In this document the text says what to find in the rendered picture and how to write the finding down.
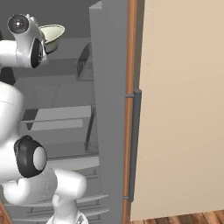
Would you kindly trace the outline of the cream bowl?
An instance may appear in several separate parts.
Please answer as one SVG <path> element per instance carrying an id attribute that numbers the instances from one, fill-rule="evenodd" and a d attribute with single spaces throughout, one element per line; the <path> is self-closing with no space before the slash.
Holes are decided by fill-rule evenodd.
<path id="1" fill-rule="evenodd" d="M 65 27 L 60 24 L 48 24 L 40 26 L 45 37 L 45 53 L 53 53 L 57 50 L 61 36 L 65 32 Z"/>

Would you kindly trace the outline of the grey fridge shelf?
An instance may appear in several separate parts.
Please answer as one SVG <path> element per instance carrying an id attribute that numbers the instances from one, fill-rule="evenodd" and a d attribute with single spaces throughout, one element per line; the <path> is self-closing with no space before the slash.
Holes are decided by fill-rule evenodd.
<path id="1" fill-rule="evenodd" d="M 74 106 L 62 108 L 33 108 L 24 112 L 23 122 L 45 122 L 54 120 L 87 118 L 92 114 L 92 107 Z"/>

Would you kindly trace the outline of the fridge door with wooden front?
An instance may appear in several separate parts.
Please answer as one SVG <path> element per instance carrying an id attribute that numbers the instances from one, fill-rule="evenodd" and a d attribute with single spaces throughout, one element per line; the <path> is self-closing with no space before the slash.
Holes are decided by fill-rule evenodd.
<path id="1" fill-rule="evenodd" d="M 102 224 L 130 224 L 130 141 L 137 0 L 89 8 L 101 167 Z"/>

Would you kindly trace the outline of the brown wooden panel edge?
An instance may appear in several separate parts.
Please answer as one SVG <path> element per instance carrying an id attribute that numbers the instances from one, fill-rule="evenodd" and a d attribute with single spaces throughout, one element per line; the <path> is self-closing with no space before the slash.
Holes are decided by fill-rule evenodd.
<path id="1" fill-rule="evenodd" d="M 1 200 L 0 200 L 0 224 L 13 224 L 11 217 L 8 215 Z"/>

